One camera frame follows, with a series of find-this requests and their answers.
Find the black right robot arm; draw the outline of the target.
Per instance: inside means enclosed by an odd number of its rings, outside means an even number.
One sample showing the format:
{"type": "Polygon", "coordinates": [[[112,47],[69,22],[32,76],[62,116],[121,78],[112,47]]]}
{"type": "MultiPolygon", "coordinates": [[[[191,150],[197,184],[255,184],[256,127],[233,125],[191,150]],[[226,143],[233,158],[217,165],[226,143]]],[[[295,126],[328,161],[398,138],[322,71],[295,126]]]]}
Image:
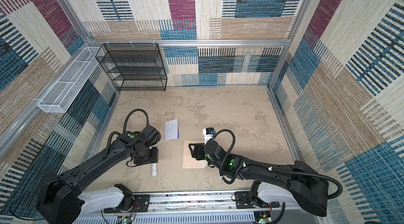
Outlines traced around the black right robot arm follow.
{"type": "Polygon", "coordinates": [[[327,215],[329,182],[307,164],[295,161],[293,165],[273,165],[228,154],[214,140],[207,145],[189,144],[191,156],[205,160],[211,168],[218,168],[221,179],[232,184],[235,180],[254,180],[272,184],[291,193],[299,206],[319,217],[327,215]]]}

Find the blue floral letter paper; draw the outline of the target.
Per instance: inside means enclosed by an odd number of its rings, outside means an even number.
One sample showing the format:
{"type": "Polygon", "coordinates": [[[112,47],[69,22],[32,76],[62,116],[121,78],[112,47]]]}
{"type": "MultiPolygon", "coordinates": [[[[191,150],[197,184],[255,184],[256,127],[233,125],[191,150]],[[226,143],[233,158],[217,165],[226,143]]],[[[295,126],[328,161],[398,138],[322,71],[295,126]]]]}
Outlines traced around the blue floral letter paper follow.
{"type": "Polygon", "coordinates": [[[165,140],[179,139],[178,119],[165,123],[165,140]]]}

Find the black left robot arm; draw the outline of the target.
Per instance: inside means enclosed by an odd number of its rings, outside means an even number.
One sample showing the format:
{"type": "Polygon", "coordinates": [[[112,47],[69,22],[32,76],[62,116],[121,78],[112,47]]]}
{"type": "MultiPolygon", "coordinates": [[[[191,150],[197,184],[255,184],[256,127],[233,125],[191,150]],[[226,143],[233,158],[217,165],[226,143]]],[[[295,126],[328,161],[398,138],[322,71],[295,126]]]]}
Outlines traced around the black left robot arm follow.
{"type": "Polygon", "coordinates": [[[60,175],[53,172],[42,177],[36,210],[49,224],[73,223],[85,205],[85,201],[79,199],[84,189],[128,158],[139,162],[140,166],[157,162],[158,149],[152,144],[160,139],[160,132],[150,125],[142,131],[126,131],[84,163],[60,175]]]}

